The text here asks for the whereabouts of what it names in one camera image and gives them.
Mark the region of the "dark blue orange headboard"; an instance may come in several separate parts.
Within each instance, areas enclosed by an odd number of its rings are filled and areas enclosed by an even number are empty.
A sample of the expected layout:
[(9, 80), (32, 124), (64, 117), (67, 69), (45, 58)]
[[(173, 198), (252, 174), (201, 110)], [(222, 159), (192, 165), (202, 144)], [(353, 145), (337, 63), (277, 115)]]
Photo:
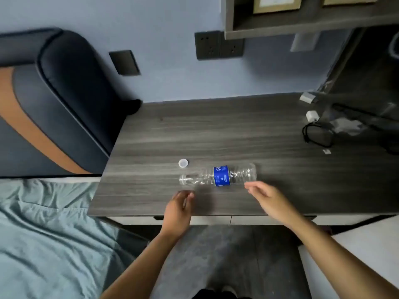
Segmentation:
[(0, 34), (0, 178), (101, 176), (141, 105), (118, 96), (81, 35)]

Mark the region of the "person's left hand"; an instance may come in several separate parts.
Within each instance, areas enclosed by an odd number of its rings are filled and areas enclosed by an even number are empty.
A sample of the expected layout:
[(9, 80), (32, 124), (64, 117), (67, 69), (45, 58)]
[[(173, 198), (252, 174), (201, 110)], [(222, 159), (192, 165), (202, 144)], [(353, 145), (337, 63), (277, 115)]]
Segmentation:
[(192, 215), (180, 213), (173, 207), (173, 196), (166, 206), (161, 234), (179, 239), (188, 229)]

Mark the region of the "light blue bed sheet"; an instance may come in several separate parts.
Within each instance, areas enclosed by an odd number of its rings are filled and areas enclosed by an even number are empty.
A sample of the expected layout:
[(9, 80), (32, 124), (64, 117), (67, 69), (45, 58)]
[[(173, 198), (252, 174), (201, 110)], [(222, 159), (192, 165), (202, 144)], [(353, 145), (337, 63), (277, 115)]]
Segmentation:
[(0, 299), (98, 299), (149, 240), (87, 215), (98, 183), (0, 180)]

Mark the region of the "crumpled clear plastic wrap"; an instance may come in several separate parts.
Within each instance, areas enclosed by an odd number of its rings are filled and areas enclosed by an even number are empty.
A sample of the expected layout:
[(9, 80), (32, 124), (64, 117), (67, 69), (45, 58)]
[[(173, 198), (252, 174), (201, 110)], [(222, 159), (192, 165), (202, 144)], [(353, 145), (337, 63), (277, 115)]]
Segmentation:
[(367, 126), (359, 120), (350, 120), (345, 117), (330, 121), (330, 125), (335, 134), (347, 134), (350, 136), (360, 135), (367, 129)]

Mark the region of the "grey wall shelf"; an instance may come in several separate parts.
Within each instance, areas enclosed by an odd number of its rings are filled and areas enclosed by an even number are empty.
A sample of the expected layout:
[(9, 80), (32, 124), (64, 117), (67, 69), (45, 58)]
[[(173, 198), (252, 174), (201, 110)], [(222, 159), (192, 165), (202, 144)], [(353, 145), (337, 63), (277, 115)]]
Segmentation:
[(343, 6), (322, 6), (322, 0), (302, 0), (298, 10), (265, 14), (252, 11), (253, 0), (221, 0), (225, 39), (399, 24), (399, 0)]

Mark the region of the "person's right hand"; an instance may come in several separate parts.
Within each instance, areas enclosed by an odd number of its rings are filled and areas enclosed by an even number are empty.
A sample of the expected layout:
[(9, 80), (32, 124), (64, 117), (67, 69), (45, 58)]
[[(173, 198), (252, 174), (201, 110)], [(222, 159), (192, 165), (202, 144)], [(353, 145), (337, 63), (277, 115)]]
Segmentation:
[(279, 221), (288, 228), (291, 228), (302, 215), (289, 202), (289, 200), (276, 187), (271, 186), (271, 197), (256, 199), (265, 213)]

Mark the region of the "white cabinet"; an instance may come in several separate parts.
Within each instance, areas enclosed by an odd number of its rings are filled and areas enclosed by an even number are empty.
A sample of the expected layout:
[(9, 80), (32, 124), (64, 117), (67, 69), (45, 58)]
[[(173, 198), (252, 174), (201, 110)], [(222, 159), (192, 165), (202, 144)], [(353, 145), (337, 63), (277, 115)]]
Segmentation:
[[(332, 236), (399, 291), (399, 215)], [(312, 299), (339, 299), (305, 246), (298, 247)]]

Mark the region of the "clear plastic bottle blue label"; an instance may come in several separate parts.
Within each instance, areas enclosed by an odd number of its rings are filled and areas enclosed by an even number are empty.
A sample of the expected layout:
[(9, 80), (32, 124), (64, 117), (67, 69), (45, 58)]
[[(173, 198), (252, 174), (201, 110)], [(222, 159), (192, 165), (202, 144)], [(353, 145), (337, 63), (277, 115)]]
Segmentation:
[(253, 181), (257, 181), (257, 168), (253, 163), (201, 169), (197, 172), (182, 174), (179, 177), (180, 185), (183, 186), (213, 185), (222, 187)]

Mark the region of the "dark wall switch plate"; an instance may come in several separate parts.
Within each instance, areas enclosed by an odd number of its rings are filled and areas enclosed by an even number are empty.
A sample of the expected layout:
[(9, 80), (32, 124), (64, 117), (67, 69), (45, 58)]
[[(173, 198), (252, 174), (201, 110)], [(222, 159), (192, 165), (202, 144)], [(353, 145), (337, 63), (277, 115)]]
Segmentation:
[(139, 76), (141, 72), (131, 50), (117, 50), (108, 53), (119, 75)]

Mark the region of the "person's left forearm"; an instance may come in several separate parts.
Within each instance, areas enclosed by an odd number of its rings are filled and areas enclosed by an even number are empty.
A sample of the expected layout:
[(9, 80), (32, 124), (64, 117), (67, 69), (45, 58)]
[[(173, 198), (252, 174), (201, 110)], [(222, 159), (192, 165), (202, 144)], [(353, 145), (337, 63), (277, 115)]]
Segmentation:
[(164, 262), (183, 233), (162, 229), (99, 299), (149, 299)]

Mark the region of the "person's right forearm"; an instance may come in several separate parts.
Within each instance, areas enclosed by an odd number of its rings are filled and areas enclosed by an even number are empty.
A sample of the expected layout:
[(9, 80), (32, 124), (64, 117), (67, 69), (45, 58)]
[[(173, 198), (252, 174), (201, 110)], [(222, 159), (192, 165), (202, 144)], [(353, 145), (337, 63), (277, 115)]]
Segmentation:
[(399, 299), (399, 289), (301, 214), (286, 224), (302, 241), (340, 299)]

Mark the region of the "dark double wall socket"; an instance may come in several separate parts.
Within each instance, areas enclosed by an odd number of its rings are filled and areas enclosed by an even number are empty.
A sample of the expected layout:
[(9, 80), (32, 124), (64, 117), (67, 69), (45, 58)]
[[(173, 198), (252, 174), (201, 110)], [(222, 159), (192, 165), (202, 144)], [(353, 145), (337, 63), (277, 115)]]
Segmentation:
[(240, 58), (245, 48), (244, 39), (226, 40), (222, 31), (194, 34), (197, 60)]

